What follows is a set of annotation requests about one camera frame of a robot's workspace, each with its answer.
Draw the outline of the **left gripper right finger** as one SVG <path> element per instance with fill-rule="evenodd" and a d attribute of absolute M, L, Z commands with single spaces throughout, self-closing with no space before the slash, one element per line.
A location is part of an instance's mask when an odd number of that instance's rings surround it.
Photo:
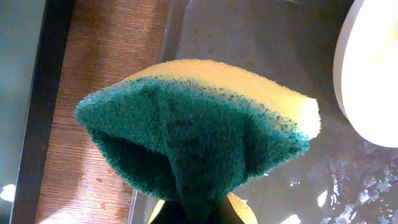
<path fill-rule="evenodd" d="M 226 198 L 211 214 L 211 224 L 244 224 Z"/>

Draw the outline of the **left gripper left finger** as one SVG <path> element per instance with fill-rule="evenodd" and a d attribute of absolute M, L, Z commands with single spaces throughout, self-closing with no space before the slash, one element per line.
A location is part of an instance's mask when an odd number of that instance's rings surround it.
<path fill-rule="evenodd" d="M 150 216 L 150 224 L 185 224 L 187 218 L 178 202 L 159 200 Z"/>

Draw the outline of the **green and yellow sponge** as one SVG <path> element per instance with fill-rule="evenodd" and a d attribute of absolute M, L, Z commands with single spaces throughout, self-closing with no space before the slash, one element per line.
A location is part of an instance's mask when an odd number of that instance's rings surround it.
<path fill-rule="evenodd" d="M 212 60 L 159 63 L 84 97 L 75 119 L 136 190 L 211 223 L 230 192 L 295 159 L 321 129 L 317 100 Z"/>

